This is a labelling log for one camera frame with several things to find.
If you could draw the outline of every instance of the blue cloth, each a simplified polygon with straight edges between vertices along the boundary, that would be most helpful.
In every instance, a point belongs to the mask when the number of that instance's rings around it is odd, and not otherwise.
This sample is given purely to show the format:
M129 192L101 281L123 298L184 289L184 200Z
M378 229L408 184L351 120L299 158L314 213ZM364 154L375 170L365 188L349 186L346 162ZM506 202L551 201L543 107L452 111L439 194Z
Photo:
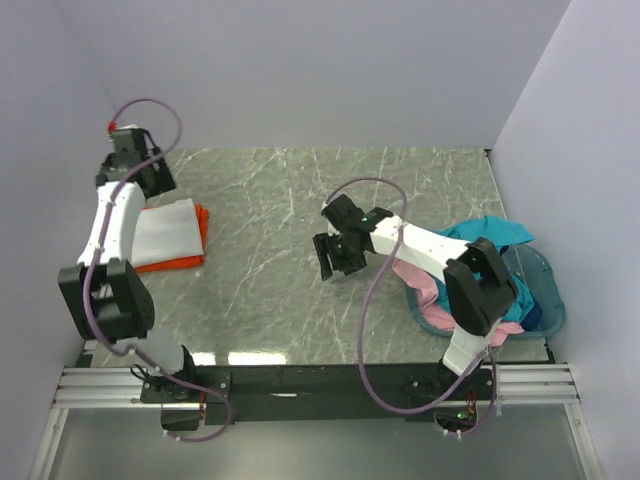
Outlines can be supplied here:
M488 238L501 253L504 253L510 245L527 243L535 238L524 225L491 215L480 219L467 220L440 232L436 231L436 233L469 242L475 242L480 237ZM529 289L517 277L511 276L518 287L518 298L516 298L515 303L504 316L503 321L521 323L533 308L533 297ZM436 283L438 285L437 303L451 313L447 289L441 281L436 279Z
M540 322L542 321L542 307L540 303L534 298L533 308L527 314L526 317L520 322L520 326L525 332L535 332L540 330Z

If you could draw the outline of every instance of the red cloth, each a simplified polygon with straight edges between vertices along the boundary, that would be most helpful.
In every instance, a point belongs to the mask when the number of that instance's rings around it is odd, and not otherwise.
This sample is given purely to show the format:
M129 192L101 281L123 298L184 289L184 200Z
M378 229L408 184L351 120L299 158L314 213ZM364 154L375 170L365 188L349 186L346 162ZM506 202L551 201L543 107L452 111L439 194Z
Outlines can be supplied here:
M199 203L196 203L196 218L200 228L200 237L202 238L202 250L207 243L207 227L209 225L209 210ZM166 262L152 263L151 265L142 265L136 268L138 273L155 272L158 270L177 270L180 268L193 268L204 265L204 254L194 255L193 257L176 258L167 260Z

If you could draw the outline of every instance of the floor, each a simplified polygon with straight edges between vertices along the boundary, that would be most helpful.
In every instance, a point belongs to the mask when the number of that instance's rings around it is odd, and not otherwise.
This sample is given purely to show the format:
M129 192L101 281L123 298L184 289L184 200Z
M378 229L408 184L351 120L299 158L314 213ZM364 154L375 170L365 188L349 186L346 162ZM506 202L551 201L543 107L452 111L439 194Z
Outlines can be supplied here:
M202 149L176 151L168 161L178 188L151 204L192 198L210 210L206 263L144 281L156 326L200 364L354 363L362 299L383 258L370 255L368 268L322 282L311 241L327 228L322 202L346 180L394 180L409 197L407 220L428 229L504 216L481 149ZM385 185L359 184L348 194L365 211L400 205ZM392 272L374 294L365 335L368 362L437 361L448 345L413 320ZM544 340L507 341L497 357L548 360ZM133 361L99 348L93 366Z

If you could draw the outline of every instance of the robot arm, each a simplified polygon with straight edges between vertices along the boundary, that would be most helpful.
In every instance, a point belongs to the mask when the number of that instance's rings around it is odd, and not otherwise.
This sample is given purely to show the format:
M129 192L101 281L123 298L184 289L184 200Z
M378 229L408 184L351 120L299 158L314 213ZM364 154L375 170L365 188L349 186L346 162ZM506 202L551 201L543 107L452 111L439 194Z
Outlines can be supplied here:
M120 179L129 170L157 155L153 144L147 149L146 130L135 125L111 133L114 152L100 166L96 176L98 209L89 242L73 267L58 274L58 285L78 332L85 340L94 338L82 301L82 283L95 252L100 230L105 224L107 205ZM91 285L91 307L100 329L111 343L141 347L165 370L175 373L190 363L190 356L177 342L158 328L153 328L153 300L130 263L133 237L140 212L148 198L173 190L175 183L164 159L141 170L118 193L108 219L104 240Z
M364 268L365 251L391 254L403 222L378 207L365 214L344 194L332 200L322 215L329 220L331 233L318 234L313 242L323 280L334 270L349 275ZM395 256L446 285L456 327L443 364L461 375L487 348L518 294L500 255L487 239L469 243L405 223L404 239Z

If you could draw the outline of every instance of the white wall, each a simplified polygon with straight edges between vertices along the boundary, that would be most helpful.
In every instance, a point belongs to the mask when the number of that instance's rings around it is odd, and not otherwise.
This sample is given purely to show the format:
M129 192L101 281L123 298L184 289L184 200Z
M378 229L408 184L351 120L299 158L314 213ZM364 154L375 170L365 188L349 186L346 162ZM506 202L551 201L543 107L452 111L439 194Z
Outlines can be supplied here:
M569 3L56 1L116 103L164 99L192 147L492 147Z
M26 478L80 338L58 269L86 242L113 109L49 0L0 2L0 465Z
M640 2L573 0L492 153L567 304L553 342L608 478L640 474Z

